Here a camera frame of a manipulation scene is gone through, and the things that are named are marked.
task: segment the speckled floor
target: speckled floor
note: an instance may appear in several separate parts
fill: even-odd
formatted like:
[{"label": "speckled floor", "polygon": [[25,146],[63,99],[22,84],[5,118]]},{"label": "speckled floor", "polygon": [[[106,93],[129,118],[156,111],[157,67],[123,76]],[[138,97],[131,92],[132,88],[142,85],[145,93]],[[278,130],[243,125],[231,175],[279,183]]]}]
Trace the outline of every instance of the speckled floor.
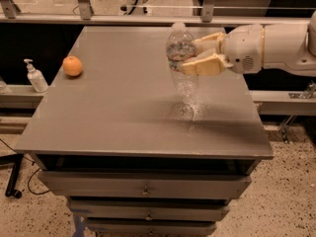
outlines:
[{"label": "speckled floor", "polygon": [[[304,120],[292,126],[288,131],[289,144],[283,143],[275,124],[265,123],[275,159],[258,166],[252,175],[252,185],[231,203],[231,211],[217,223],[212,237],[316,237],[316,151],[312,142],[316,138],[315,123],[314,119]],[[0,138],[14,147],[25,124],[25,121],[0,119]],[[0,143],[0,155],[11,153]],[[11,169],[1,167],[1,237],[66,237],[74,233],[72,214],[64,197],[52,193],[35,196],[29,192],[27,182],[37,168],[23,160],[17,184],[23,196],[15,199],[4,196]],[[45,186],[34,177],[31,189],[40,193]],[[85,236],[95,233],[85,230]]]}]

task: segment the orange fruit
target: orange fruit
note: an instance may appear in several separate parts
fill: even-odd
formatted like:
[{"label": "orange fruit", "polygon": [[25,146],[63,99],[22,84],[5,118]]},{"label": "orange fruit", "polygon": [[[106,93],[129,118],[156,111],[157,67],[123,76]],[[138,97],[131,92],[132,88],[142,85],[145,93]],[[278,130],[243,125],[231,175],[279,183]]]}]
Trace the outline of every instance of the orange fruit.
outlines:
[{"label": "orange fruit", "polygon": [[78,76],[82,72],[82,63],[80,59],[74,55],[65,57],[62,61],[62,67],[69,76]]}]

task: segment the white pump bottle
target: white pump bottle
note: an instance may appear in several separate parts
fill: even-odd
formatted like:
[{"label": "white pump bottle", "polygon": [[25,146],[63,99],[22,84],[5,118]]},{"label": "white pump bottle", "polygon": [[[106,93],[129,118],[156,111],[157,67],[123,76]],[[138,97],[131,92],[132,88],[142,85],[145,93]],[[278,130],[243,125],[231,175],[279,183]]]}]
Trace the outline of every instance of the white pump bottle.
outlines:
[{"label": "white pump bottle", "polygon": [[46,83],[46,80],[45,78],[42,76],[41,72],[37,69],[35,69],[31,62],[32,60],[31,59],[25,59],[24,62],[26,62],[28,65],[27,65],[27,68],[29,70],[29,73],[28,73],[28,78],[32,84],[32,86],[34,87],[34,89],[37,91],[37,92],[44,92],[48,89],[48,85]]}]

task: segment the plastic water bottle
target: plastic water bottle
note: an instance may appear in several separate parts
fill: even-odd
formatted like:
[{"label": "plastic water bottle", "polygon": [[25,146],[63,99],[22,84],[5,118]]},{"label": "plastic water bottle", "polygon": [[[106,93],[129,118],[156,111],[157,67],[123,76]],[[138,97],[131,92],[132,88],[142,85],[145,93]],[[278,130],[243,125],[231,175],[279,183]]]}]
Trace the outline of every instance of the plastic water bottle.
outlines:
[{"label": "plastic water bottle", "polygon": [[185,103],[194,98],[198,89],[198,77],[181,72],[182,63],[197,53],[193,40],[194,37],[188,32],[185,24],[175,23],[166,44],[172,79],[179,96]]}]

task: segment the gray drawer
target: gray drawer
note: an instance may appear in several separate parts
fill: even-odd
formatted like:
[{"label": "gray drawer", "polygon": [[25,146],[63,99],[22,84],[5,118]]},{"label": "gray drawer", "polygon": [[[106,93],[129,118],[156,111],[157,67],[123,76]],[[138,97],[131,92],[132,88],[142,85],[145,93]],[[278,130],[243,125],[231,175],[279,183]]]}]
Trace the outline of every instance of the gray drawer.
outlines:
[{"label": "gray drawer", "polygon": [[206,202],[190,203],[176,201],[112,201],[112,200],[68,200],[73,213],[83,217],[125,218],[144,220],[220,221],[229,207],[210,205]]},{"label": "gray drawer", "polygon": [[168,221],[113,221],[105,219],[87,219],[86,226],[92,231],[109,233],[137,234],[185,234],[210,235],[216,225],[203,222],[168,222]]},{"label": "gray drawer", "polygon": [[113,198],[238,198],[250,185],[245,176],[147,173],[39,173],[55,194]]}]

